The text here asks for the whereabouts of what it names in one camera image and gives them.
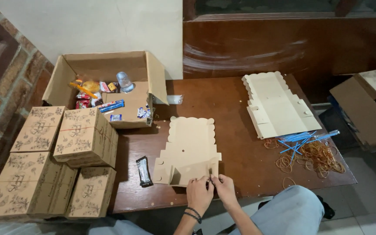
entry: wooden table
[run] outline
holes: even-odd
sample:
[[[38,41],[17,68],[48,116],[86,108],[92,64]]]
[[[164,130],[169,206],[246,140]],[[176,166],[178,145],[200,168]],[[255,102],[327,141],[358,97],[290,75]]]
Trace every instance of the wooden table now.
[[[295,78],[287,75],[285,81],[292,93],[297,94],[311,108]],[[280,157],[281,148],[266,149],[264,141],[258,139],[246,110],[248,94],[240,77],[174,80],[166,81],[166,86],[168,94],[184,95],[182,104],[154,105],[155,116],[158,114],[159,117],[154,118],[151,128],[118,130],[117,176],[110,212],[187,204],[185,188],[166,184],[142,188],[139,185],[136,160],[146,155],[149,171],[153,176],[154,159],[159,157],[160,150],[165,149],[171,116],[215,120],[217,152],[222,153],[218,170],[220,174],[233,179],[238,198],[275,195],[283,190],[282,180],[285,177],[292,178],[296,184],[308,189],[356,183],[340,153],[336,155],[336,159],[345,166],[344,174],[330,172],[327,178],[320,179],[314,171],[306,170],[298,164],[294,165],[292,173],[280,171],[275,166],[275,161]]]

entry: white wall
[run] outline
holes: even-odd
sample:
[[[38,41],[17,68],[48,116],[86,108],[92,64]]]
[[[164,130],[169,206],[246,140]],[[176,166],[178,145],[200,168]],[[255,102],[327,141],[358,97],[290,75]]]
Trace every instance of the white wall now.
[[[152,52],[182,79],[182,0],[0,0],[0,11],[53,64],[61,54]]]

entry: black cord bracelet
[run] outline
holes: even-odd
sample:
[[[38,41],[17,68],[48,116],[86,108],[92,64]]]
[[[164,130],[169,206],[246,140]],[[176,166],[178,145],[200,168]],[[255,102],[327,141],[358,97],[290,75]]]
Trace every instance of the black cord bracelet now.
[[[195,212],[197,214],[197,216],[202,220],[200,214],[196,210],[194,210],[194,208],[188,206],[187,209]]]
[[[201,224],[201,222],[202,222],[201,217],[200,217],[200,218],[197,218],[197,217],[194,216],[193,214],[190,214],[190,213],[185,212],[185,211],[184,211],[184,214],[191,216],[192,218],[196,219],[196,220],[198,221],[199,224]]]

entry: person's hand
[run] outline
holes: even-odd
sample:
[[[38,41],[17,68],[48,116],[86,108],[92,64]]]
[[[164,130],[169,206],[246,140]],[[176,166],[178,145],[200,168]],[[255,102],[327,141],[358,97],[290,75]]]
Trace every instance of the person's hand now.
[[[202,217],[213,199],[214,185],[206,182],[209,179],[203,176],[201,179],[190,179],[187,186],[188,207],[196,210]]]
[[[234,191],[233,179],[220,174],[218,178],[211,175],[211,180],[213,181],[213,184],[216,185],[218,196],[222,200],[223,206],[226,210],[240,207]]]

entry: red snack packet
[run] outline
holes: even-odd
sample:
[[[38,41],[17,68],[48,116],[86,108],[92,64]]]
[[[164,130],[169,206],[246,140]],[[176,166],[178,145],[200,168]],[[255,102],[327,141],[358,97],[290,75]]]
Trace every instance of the red snack packet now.
[[[91,99],[91,97],[87,93],[84,93],[84,92],[79,92],[76,95],[76,98],[77,99]]]
[[[91,101],[89,99],[80,99],[76,101],[75,109],[86,109],[91,107]]]

